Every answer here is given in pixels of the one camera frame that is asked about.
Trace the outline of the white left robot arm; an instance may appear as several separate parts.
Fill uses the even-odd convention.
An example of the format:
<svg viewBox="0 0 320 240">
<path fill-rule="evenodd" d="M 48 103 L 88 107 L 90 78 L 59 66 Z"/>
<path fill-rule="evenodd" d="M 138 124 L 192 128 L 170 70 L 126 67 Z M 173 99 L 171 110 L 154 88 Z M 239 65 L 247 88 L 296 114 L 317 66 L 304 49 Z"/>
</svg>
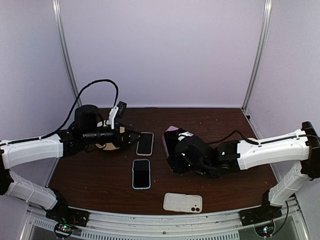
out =
<svg viewBox="0 0 320 240">
<path fill-rule="evenodd" d="M 114 106 L 106 120 L 97 106 L 87 104 L 75 110 L 67 129 L 48 136 L 2 141 L 0 144 L 0 194 L 14 196 L 41 206 L 61 222 L 72 218 L 68 202 L 57 190 L 39 186 L 11 171 L 12 167 L 45 159 L 74 156 L 90 145 L 107 151 L 126 149 L 141 139 L 142 133 L 119 123 L 126 105 Z"/>
</svg>

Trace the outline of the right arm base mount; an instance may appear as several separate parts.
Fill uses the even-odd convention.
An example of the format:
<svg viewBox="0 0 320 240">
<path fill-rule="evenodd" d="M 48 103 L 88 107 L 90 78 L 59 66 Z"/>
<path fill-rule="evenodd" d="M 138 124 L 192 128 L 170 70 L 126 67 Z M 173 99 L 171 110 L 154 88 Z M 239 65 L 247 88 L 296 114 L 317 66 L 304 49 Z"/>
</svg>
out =
<svg viewBox="0 0 320 240">
<path fill-rule="evenodd" d="M 239 211 L 242 226 L 254 225 L 255 233 L 260 237 L 271 237 L 275 232 L 274 219 L 282 216 L 281 206 L 272 206 L 267 200 L 260 206 Z"/>
</svg>

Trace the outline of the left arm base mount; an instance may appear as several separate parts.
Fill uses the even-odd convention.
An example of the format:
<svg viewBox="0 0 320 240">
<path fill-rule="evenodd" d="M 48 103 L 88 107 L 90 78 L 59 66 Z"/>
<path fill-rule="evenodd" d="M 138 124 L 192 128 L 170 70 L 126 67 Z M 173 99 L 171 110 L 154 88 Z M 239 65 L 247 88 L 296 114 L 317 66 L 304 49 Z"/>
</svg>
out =
<svg viewBox="0 0 320 240">
<path fill-rule="evenodd" d="M 65 205 L 55 206 L 53 209 L 43 209 L 48 219 L 56 221 L 54 234 L 59 239 L 66 239 L 79 231 L 79 227 L 86 227 L 90 213 L 85 210 L 70 208 Z"/>
</svg>

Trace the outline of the dark phone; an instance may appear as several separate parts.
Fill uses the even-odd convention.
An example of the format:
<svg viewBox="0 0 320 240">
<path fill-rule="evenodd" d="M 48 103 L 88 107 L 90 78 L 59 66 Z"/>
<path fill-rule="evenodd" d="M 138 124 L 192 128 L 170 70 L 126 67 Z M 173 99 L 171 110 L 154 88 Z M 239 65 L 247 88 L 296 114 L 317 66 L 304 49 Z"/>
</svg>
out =
<svg viewBox="0 0 320 240">
<path fill-rule="evenodd" d="M 167 143 L 169 144 L 169 156 L 175 153 L 175 148 L 179 142 L 178 134 L 181 132 L 169 132 Z"/>
</svg>

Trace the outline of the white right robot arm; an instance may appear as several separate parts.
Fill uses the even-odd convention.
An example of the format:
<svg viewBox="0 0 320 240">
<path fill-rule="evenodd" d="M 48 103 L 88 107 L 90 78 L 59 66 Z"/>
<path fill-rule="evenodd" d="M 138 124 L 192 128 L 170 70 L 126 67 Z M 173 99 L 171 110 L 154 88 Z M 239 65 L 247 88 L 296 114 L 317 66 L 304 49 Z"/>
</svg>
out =
<svg viewBox="0 0 320 240">
<path fill-rule="evenodd" d="M 205 142 L 183 128 L 171 126 L 163 134 L 167 162 L 175 174 L 194 172 L 220 178 L 260 165 L 295 161 L 284 178 L 262 198 L 256 210 L 259 220 L 268 220 L 306 181 L 320 177 L 320 138 L 309 121 L 293 132 L 265 139 L 227 137 Z"/>
</svg>

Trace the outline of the clear magsafe phone case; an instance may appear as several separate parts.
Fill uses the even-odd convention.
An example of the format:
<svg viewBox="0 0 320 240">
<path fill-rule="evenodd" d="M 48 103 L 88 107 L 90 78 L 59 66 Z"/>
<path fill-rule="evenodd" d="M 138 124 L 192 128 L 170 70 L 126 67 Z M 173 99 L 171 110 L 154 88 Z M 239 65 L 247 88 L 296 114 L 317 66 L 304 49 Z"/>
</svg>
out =
<svg viewBox="0 0 320 240">
<path fill-rule="evenodd" d="M 170 133 L 170 131 L 165 131 L 162 136 L 162 142 L 163 142 L 164 150 L 165 150 L 167 157 L 170 155 L 170 153 L 169 153 L 170 144 L 167 143 L 169 133 Z"/>
</svg>

